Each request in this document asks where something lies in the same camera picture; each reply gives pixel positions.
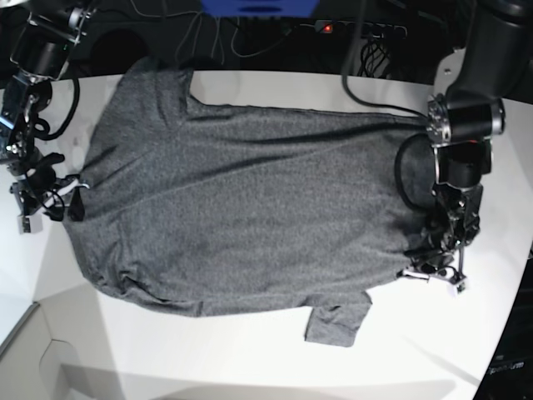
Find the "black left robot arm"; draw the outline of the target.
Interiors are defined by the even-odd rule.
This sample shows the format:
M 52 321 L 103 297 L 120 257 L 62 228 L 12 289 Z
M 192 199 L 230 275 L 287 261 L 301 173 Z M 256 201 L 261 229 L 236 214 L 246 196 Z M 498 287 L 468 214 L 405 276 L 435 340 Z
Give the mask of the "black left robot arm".
M 477 1 L 466 45 L 445 57 L 436 72 L 424 114 L 426 130 L 407 138 L 394 163 L 403 203 L 426 216 L 421 245 L 405 255 L 411 265 L 401 278 L 441 280 L 459 294 L 466 288 L 464 253 L 480 231 L 481 179 L 491 172 L 492 138 L 506 129 L 503 98 L 519 81 L 532 46 L 530 1 Z M 401 177 L 410 145 L 433 152 L 433 203 L 413 202 Z

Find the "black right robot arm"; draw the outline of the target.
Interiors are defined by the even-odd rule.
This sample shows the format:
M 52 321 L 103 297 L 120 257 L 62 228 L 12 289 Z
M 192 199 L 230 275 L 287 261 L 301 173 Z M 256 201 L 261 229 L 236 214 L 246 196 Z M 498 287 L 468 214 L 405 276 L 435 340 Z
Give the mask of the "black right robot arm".
M 37 233 L 41 216 L 55 222 L 82 218 L 79 198 L 83 184 L 78 175 L 58 177 L 55 165 L 65 157 L 44 155 L 36 141 L 51 142 L 67 130 L 81 97 L 78 78 L 72 80 L 72 104 L 56 132 L 40 118 L 52 100 L 52 83 L 67 71 L 72 51 L 86 34 L 96 1 L 3 1 L 2 8 L 28 11 L 26 24 L 10 57 L 17 67 L 2 95 L 1 163 L 12 174 L 9 188 L 20 214 L 20 233 Z

